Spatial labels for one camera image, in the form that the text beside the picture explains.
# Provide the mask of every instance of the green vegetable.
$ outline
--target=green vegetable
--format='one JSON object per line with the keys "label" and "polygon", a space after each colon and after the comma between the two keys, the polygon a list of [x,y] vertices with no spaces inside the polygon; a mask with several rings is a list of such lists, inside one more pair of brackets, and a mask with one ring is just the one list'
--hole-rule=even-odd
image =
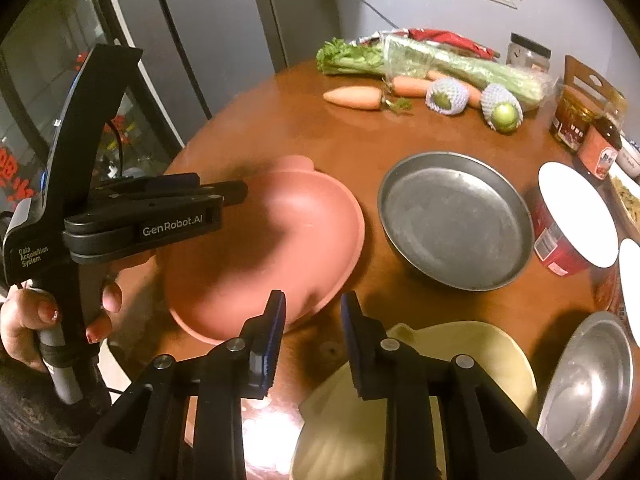
{"label": "green vegetable", "polygon": [[445,92],[434,92],[431,97],[436,106],[439,106],[443,110],[451,110],[451,99]]}
{"label": "green vegetable", "polygon": [[390,101],[389,99],[384,99],[384,101],[387,108],[389,108],[389,110],[391,110],[395,114],[411,110],[412,107],[411,99],[407,99],[405,97],[401,97],[395,102]]}
{"label": "green vegetable", "polygon": [[518,127],[520,119],[516,107],[511,103],[501,103],[491,113],[491,122],[497,132],[510,134]]}
{"label": "green vegetable", "polygon": [[385,75],[382,45],[350,45],[334,38],[327,41],[316,54],[318,70],[323,74]]}
{"label": "green vegetable", "polygon": [[464,80],[479,89],[490,83],[503,85],[520,102],[533,110],[553,92],[556,79],[545,73],[502,65],[485,59],[463,57],[427,43],[389,35],[384,41],[386,65],[396,75],[425,78],[437,70]]}

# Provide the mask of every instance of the stainless steel bowl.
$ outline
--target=stainless steel bowl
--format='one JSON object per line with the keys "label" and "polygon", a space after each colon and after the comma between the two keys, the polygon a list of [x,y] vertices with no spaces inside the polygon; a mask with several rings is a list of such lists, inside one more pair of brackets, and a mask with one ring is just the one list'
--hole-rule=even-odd
{"label": "stainless steel bowl", "polygon": [[610,312],[584,320],[564,348],[538,431],[576,480],[594,480],[631,403],[633,360],[622,322]]}
{"label": "stainless steel bowl", "polygon": [[427,152],[398,162],[382,181],[378,212],[404,259],[462,290],[512,282],[533,248],[522,197],[493,168],[459,153]]}

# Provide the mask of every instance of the finger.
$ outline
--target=finger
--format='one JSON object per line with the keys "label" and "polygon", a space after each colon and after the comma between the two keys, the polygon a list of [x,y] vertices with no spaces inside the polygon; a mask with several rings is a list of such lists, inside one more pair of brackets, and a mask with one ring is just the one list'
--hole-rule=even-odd
{"label": "finger", "polygon": [[102,306],[108,312],[116,313],[122,306],[122,291],[120,287],[111,280],[104,283],[102,288]]}
{"label": "finger", "polygon": [[132,254],[121,260],[116,260],[109,265],[111,272],[120,272],[122,269],[128,269],[129,267],[135,267],[146,263],[146,261],[154,255],[153,251],[143,251],[138,254]]}
{"label": "finger", "polygon": [[58,307],[48,296],[29,289],[16,290],[0,309],[0,336],[5,351],[34,370],[46,371],[32,330],[51,328],[59,319]]}
{"label": "finger", "polygon": [[111,319],[103,312],[86,328],[86,340],[91,344],[102,341],[111,333],[112,329]]}

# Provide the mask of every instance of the carrot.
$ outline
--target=carrot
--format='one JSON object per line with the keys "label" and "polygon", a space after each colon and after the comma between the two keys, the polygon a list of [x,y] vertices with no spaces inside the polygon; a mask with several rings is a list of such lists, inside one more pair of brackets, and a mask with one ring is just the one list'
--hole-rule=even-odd
{"label": "carrot", "polygon": [[380,110],[382,108],[382,90],[375,86],[341,86],[325,92],[325,101],[345,108],[356,110]]}
{"label": "carrot", "polygon": [[432,81],[399,75],[393,78],[391,87],[394,94],[400,97],[425,97],[432,85]]}
{"label": "carrot", "polygon": [[409,110],[409,99],[398,99],[396,102],[385,98],[382,90],[375,86],[341,86],[325,92],[322,97],[325,101],[345,108],[356,110],[382,110],[388,107],[393,112]]}
{"label": "carrot", "polygon": [[438,79],[444,78],[455,79],[463,86],[465,86],[465,88],[469,91],[469,106],[480,109],[480,98],[482,97],[482,92],[479,91],[475,86],[467,83],[466,81],[460,81],[460,79],[443,74],[442,72],[437,72],[436,70],[429,70],[427,77],[432,81],[437,81]]}

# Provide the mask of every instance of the green fruit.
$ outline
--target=green fruit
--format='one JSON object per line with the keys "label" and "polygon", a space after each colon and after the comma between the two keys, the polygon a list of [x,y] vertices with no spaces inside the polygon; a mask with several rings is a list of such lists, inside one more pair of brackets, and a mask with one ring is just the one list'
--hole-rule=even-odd
{"label": "green fruit", "polygon": [[501,103],[491,112],[491,122],[497,132],[510,134],[518,127],[520,117],[517,108],[511,103]]}
{"label": "green fruit", "polygon": [[431,96],[436,106],[439,106],[443,110],[451,110],[451,99],[444,92],[434,92]]}

